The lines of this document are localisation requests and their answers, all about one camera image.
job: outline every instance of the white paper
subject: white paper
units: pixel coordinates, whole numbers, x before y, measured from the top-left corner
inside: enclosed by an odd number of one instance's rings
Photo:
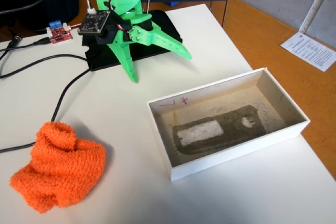
[[[298,32],[281,46],[325,72],[335,61],[336,52]]]

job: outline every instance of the green robotic arm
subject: green robotic arm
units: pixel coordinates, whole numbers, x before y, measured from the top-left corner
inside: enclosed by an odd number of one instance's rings
[[[113,10],[123,20],[130,21],[130,29],[125,30],[122,24],[118,24],[114,40],[108,46],[116,55],[123,66],[125,72],[134,82],[137,82],[137,74],[133,67],[130,54],[130,44],[140,43],[146,46],[157,45],[172,51],[185,59],[190,60],[191,55],[187,49],[171,36],[167,35],[161,28],[152,22],[151,14],[144,14],[142,11],[141,0],[97,0],[99,10]],[[128,33],[128,39],[124,39],[124,33]]]

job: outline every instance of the white pole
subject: white pole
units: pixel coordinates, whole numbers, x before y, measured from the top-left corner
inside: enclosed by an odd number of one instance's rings
[[[314,0],[313,4],[311,5],[308,11],[308,14],[306,15],[304,21],[302,22],[299,32],[304,34],[306,33],[322,3],[323,0]]]

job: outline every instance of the cardboard box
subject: cardboard box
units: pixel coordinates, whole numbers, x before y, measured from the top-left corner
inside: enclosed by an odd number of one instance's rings
[[[171,180],[300,134],[310,120],[266,69],[148,102]]]

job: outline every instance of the red circuit board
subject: red circuit board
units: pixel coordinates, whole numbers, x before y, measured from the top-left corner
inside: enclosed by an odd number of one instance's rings
[[[66,31],[62,26],[58,28],[50,29],[52,33],[52,38],[50,39],[51,43],[57,44],[72,40],[70,31]]]

